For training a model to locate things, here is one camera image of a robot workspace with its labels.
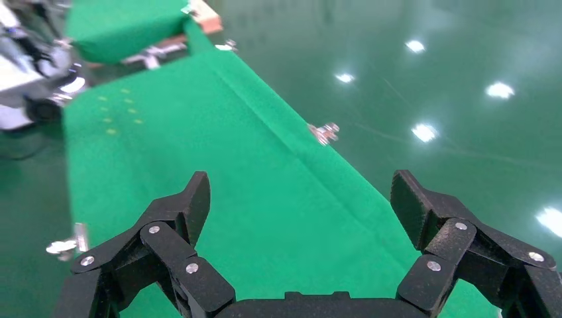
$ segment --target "metal bolt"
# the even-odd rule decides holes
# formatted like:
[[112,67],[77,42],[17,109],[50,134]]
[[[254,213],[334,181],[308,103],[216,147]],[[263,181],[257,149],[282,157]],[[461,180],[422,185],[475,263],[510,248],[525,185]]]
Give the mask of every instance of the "metal bolt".
[[150,234],[154,234],[154,233],[157,233],[159,230],[160,230],[160,227],[157,226],[157,225],[155,225],[155,226],[149,228],[149,229],[148,229],[148,232],[149,232]]
[[463,231],[466,230],[466,229],[468,229],[466,224],[460,223],[460,222],[456,223],[456,224],[455,224],[455,227],[456,227],[457,229],[463,230]]
[[427,267],[429,267],[429,269],[433,270],[434,272],[438,272],[441,270],[441,265],[439,265],[438,262],[434,261],[427,262]]
[[191,263],[188,265],[188,267],[186,267],[186,272],[188,274],[193,274],[194,272],[197,272],[198,269],[199,269],[199,265],[195,263]]
[[80,265],[88,266],[93,263],[93,256],[87,256],[80,261]]
[[535,252],[530,252],[529,256],[533,259],[536,260],[537,262],[544,262],[544,257],[539,254],[539,253],[535,253]]

